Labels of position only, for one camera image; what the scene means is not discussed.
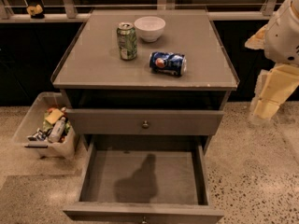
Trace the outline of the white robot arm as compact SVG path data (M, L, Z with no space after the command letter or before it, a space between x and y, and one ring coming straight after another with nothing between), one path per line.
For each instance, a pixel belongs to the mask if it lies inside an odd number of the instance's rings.
M285 0L245 47L262 49L275 66L258 76L250 112L270 120L299 86L299 0Z

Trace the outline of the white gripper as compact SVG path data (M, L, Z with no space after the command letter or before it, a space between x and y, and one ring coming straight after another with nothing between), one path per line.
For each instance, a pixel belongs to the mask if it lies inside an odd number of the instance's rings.
M258 75L249 107L249 121L253 124L270 121L299 87L297 9L297 0L285 0L267 25L245 42L248 49L264 49L265 57L276 63L270 71L262 70Z

